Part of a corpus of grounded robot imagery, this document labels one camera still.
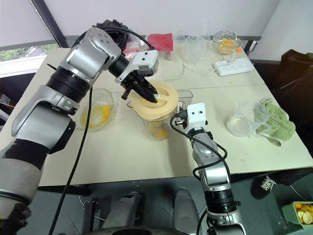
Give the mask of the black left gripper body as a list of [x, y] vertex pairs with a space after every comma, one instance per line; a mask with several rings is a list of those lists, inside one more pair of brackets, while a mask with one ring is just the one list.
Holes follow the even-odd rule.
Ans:
[[133, 71], [127, 75], [127, 77], [121, 82], [121, 86], [125, 89], [121, 98], [126, 100], [131, 90], [134, 90], [137, 94], [144, 97], [145, 91], [143, 89], [144, 76], [136, 71]]

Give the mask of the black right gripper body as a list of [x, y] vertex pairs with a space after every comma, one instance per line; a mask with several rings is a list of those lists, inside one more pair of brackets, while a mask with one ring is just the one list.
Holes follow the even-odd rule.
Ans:
[[182, 107], [179, 107], [175, 114], [175, 125], [181, 125], [183, 128], [187, 127], [187, 121], [188, 121], [188, 114], [187, 110], [183, 109]]

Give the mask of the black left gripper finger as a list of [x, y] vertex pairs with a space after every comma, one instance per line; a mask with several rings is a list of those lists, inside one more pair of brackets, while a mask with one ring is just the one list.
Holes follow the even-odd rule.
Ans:
[[146, 101], [149, 101], [151, 103], [157, 103], [155, 94], [158, 93], [154, 86], [136, 86], [135, 91]]
[[153, 96], [154, 94], [158, 94], [156, 88], [149, 81], [143, 81], [140, 85], [142, 88], [143, 96], [148, 97]]

